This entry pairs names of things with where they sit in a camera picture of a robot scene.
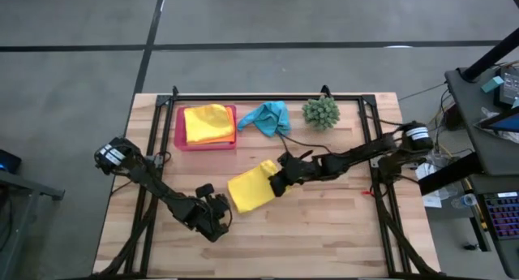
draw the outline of computer monitor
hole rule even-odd
[[[479,123],[483,129],[519,132],[519,106]]]

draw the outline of blue cloth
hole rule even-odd
[[[238,123],[238,130],[254,123],[266,136],[274,136],[276,130],[287,136],[290,131],[289,111],[284,101],[267,101],[250,112]]]

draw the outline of pink plastic bin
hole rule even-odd
[[[187,144],[187,134],[186,134],[186,116],[184,115],[184,110],[187,106],[179,107],[177,110],[177,118],[175,119],[175,137],[174,144],[175,147],[182,151],[202,151],[202,150],[229,150],[236,148],[236,106],[225,106],[230,107],[233,111],[234,117],[234,142],[229,142],[228,144],[219,143],[219,144],[204,144],[204,145],[189,145]]]

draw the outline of green plant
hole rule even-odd
[[[318,100],[308,100],[308,104],[302,106],[305,122],[319,131],[333,128],[340,114],[339,107],[331,97],[321,96]]]

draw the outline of wooden tabletop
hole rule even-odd
[[[395,93],[376,95],[381,119],[401,122]],[[156,94],[137,94],[127,127],[127,138],[145,151],[152,123]],[[214,102],[236,105],[237,120],[262,101]],[[332,151],[344,152],[365,143],[356,101],[338,101],[341,120],[333,130],[311,130],[302,117],[304,101],[288,101],[291,137],[301,142],[325,144]],[[207,102],[176,102],[179,106],[200,106]],[[158,151],[163,122],[159,123]],[[383,124],[383,131],[394,126]],[[181,152],[174,147],[175,121],[169,131],[168,151],[172,159],[165,165],[163,180],[178,192],[194,195],[195,189],[212,183],[217,193],[230,198],[227,182],[260,162],[276,161],[284,152],[278,137],[264,136],[254,125],[238,133],[235,150]],[[308,148],[288,142],[298,156]],[[321,153],[315,149],[314,154]],[[414,177],[407,170],[406,175]],[[116,178],[114,187],[127,182]],[[375,202],[363,195],[371,185],[367,162],[352,167],[339,179],[305,183],[283,197],[253,210],[238,213],[228,234],[215,243],[188,230],[173,219],[159,203],[148,276],[180,277],[384,277],[387,270],[380,239]],[[109,202],[94,272],[103,270],[119,252],[131,233],[138,186],[130,184],[115,193]],[[406,236],[424,260],[436,270],[439,264],[431,237],[422,197],[416,183],[395,184],[401,220]],[[140,263],[138,246],[136,264]],[[396,241],[392,239],[397,269],[401,270]]]

